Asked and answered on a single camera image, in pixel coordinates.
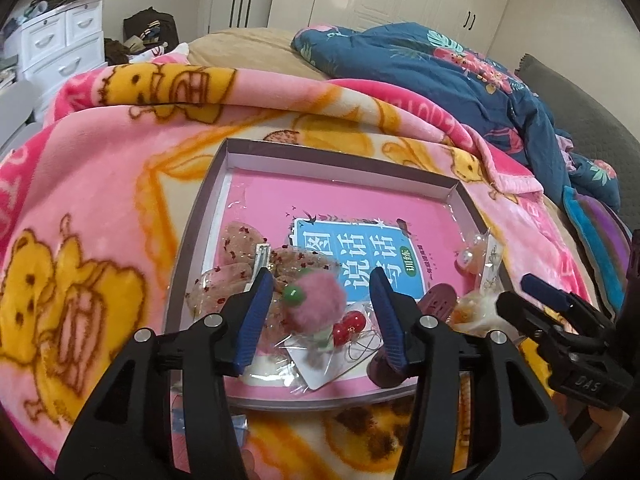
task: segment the pink pom pom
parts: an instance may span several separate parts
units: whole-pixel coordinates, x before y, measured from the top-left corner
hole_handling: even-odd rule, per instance
[[[347,297],[330,270],[313,270],[296,280],[305,293],[297,307],[287,308],[287,322],[301,334],[315,334],[342,319]]]

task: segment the metal screw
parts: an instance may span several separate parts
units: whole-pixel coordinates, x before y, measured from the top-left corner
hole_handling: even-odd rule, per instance
[[[151,339],[151,330],[148,328],[141,328],[134,334],[133,339],[139,343],[149,341]]]
[[[507,342],[507,336],[504,332],[500,332],[499,330],[493,330],[489,335],[491,341],[498,345],[504,345]]]
[[[425,328],[436,328],[438,326],[438,320],[433,316],[422,316],[420,318],[420,324]]]
[[[220,314],[209,314],[204,319],[204,324],[209,328],[215,328],[217,326],[222,325],[222,316]]]

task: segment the drawer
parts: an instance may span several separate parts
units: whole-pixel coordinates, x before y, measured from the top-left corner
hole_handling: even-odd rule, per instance
[[[65,12],[66,44],[71,46],[102,30],[102,1],[90,2]]]
[[[104,62],[104,37],[101,32],[67,47],[60,56],[44,60],[28,70],[24,76],[44,95],[57,90],[70,77],[87,72]]]
[[[63,14],[34,23],[22,32],[22,51],[19,53],[22,68],[35,65],[47,56],[63,50],[65,46]]]

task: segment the yellow cartoon bear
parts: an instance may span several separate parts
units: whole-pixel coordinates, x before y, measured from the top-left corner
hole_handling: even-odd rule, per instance
[[[63,243],[51,250],[25,230],[15,241],[0,298],[0,360],[33,371],[42,414],[73,423],[98,380],[133,334],[145,305],[135,269],[82,258],[81,243],[61,222]]]
[[[497,200],[498,195],[502,195],[513,203],[518,203],[518,199],[515,195],[511,193],[501,193],[495,189],[494,185],[485,175],[479,158],[458,148],[448,148],[448,150],[452,158],[451,171],[462,182],[466,182],[467,184],[471,182],[484,182],[491,188],[489,190],[489,196],[493,200]]]
[[[105,78],[100,104],[132,105],[129,114],[134,119],[152,112],[159,121],[167,121],[181,112],[188,119],[213,124],[235,74],[230,68],[174,63],[121,65]]]

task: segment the white tag card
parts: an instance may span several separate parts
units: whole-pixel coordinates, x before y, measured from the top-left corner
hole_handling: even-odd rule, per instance
[[[303,336],[291,336],[284,342],[289,356],[310,390],[317,390],[338,378],[382,346],[382,338],[367,316],[366,304],[354,303],[349,307],[349,311],[351,310],[359,310],[365,314],[367,324],[358,336],[354,336],[345,345],[329,345],[328,349],[322,351],[307,348],[308,338]]]

